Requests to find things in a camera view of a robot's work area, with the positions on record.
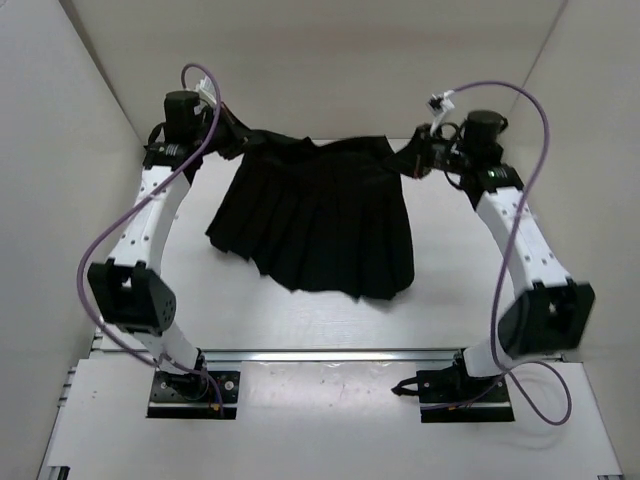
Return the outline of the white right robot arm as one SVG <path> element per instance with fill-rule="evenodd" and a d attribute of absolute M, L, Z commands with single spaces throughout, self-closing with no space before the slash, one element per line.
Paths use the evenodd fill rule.
<path fill-rule="evenodd" d="M 508 121 L 490 110 L 475 110 L 444 137 L 423 124 L 386 166 L 415 179 L 433 170 L 459 176 L 465 193 L 503 258 L 500 274 L 512 282 L 514 299 L 505 311 L 492 308 L 490 337 L 462 353 L 448 376 L 449 391 L 471 400 L 494 377 L 547 354 L 576 350 L 582 341 L 595 292 L 575 281 L 548 245 L 525 198 L 525 185 L 502 160 L 499 135 Z"/>

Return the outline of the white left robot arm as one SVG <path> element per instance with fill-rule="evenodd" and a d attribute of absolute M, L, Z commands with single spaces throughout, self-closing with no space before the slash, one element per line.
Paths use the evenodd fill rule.
<path fill-rule="evenodd" d="M 175 319 L 177 298 L 162 278 L 162 257 L 177 211 L 205 155 L 224 138 L 220 100 L 201 89 L 172 91 L 164 121 L 149 135 L 141 179 L 131 209 L 107 229 L 121 233 L 103 261 L 85 253 L 78 269 L 79 296 L 93 299 L 90 315 L 103 334 L 126 349 L 125 336 L 147 351 L 142 361 L 174 376 L 188 398 L 208 389 L 201 350 Z"/>

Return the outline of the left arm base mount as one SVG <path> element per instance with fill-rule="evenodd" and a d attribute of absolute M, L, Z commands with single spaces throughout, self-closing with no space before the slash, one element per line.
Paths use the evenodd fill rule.
<path fill-rule="evenodd" d="M 217 391 L 201 377 L 154 373 L 147 417 L 152 419 L 235 420 L 239 400 L 241 372 L 237 370 L 208 373 L 216 381 Z"/>

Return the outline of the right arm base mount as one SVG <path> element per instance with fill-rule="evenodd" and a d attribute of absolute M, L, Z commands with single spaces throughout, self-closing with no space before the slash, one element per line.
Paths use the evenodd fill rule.
<path fill-rule="evenodd" d="M 423 424 L 509 423 L 515 420 L 506 381 L 501 376 L 475 378 L 452 367 L 419 370 L 391 389 L 417 397 Z"/>

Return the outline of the black pleated skirt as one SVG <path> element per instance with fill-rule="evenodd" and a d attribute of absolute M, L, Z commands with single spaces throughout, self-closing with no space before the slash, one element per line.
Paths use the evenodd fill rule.
<path fill-rule="evenodd" d="M 209 242 L 290 291 L 391 300 L 415 278 L 401 178 L 383 164 L 393 152 L 384 136 L 317 144 L 254 130 Z"/>

